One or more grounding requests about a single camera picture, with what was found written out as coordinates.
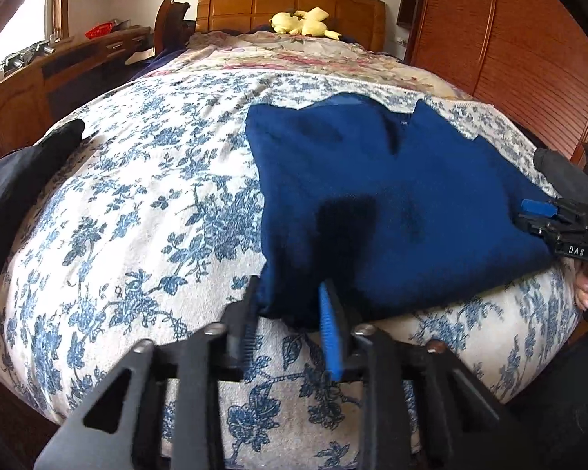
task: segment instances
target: blue sweater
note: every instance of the blue sweater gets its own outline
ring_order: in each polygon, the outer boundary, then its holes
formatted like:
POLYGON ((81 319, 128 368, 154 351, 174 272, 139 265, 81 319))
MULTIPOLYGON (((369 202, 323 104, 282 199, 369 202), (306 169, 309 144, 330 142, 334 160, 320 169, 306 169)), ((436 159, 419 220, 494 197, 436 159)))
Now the blue sweater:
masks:
POLYGON ((356 94, 246 118, 265 196, 261 314, 318 324, 330 277, 366 320, 470 300, 549 266, 517 229, 544 192, 482 137, 466 139, 426 103, 389 111, 356 94))

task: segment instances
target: screw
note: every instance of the screw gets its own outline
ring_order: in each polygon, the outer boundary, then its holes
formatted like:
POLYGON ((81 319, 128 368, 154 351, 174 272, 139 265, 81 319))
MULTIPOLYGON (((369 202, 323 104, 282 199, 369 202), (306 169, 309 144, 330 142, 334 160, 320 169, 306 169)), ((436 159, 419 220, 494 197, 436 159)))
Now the screw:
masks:
POLYGON ((155 342, 152 339, 142 339, 138 344, 135 345, 135 347, 133 347, 133 351, 135 351, 135 353, 143 353, 154 344, 155 342))
POLYGON ((430 340, 427 345, 427 353, 444 353, 446 351, 446 344, 439 339, 430 340))
POLYGON ((209 323, 204 330, 207 336, 219 336, 226 332, 226 325, 220 322, 209 323))
POLYGON ((360 323, 353 329, 353 334, 356 336, 372 336, 374 331, 374 325, 371 325, 370 323, 360 323))

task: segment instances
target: floral bedspread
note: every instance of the floral bedspread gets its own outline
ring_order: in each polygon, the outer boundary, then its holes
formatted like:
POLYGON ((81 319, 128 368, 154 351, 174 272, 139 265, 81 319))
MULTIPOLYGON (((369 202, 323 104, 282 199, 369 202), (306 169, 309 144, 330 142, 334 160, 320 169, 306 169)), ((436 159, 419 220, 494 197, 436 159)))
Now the floral bedspread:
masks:
MULTIPOLYGON (((0 380, 55 422, 136 341, 186 338, 261 271, 263 197, 244 132, 251 104, 302 108, 355 92, 412 111, 424 99, 553 193, 533 168, 534 147, 492 106, 390 83, 196 65, 180 59, 70 115, 85 121, 86 139, 14 242, 0 278, 0 380)), ((406 342, 443 339, 505 401, 574 328, 573 277, 570 264, 557 263, 463 304, 379 324, 406 342)), ((358 384, 331 383, 317 335, 277 321, 261 320, 255 350, 244 382, 221 384, 227 466, 353 468, 358 384)), ((165 450, 174 410, 172 388, 165 450)))
POLYGON ((369 52, 360 45, 270 32, 237 37, 222 32, 194 34, 187 43, 187 51, 152 76, 211 69, 278 69, 329 74, 390 84, 446 99, 472 100, 467 93, 428 70, 403 64, 392 56, 369 52))

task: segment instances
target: human hand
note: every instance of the human hand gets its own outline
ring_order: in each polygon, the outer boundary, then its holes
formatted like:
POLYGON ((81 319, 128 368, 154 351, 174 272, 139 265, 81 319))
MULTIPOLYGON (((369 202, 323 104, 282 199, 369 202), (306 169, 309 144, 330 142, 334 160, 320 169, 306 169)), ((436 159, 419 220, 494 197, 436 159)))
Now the human hand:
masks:
POLYGON ((575 304, 582 311, 588 309, 588 263, 575 261, 575 304))

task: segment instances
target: wooden dresser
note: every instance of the wooden dresser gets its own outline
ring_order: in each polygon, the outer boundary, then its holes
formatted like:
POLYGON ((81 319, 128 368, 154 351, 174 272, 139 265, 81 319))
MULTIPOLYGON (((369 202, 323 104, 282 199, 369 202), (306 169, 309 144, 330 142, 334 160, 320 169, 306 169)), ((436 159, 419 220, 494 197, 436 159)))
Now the wooden dresser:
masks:
POLYGON ((559 0, 419 0, 406 61, 581 159, 588 38, 559 0))
POLYGON ((126 83, 134 70, 124 61, 150 32, 136 27, 94 40, 75 37, 0 81, 0 157, 34 144, 71 111, 126 83))

